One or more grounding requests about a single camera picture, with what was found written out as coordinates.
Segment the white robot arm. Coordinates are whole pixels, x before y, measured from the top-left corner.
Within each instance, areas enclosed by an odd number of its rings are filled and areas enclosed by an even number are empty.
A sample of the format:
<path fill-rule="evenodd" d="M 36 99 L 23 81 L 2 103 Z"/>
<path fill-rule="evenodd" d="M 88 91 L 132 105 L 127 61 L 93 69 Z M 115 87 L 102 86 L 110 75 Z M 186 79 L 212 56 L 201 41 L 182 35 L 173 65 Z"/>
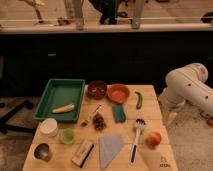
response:
<path fill-rule="evenodd" d="M 208 70 L 201 63 L 192 63 L 170 71 L 166 87 L 159 96 L 166 110 L 180 109 L 188 100 L 213 117 L 213 88 L 205 84 Z"/>

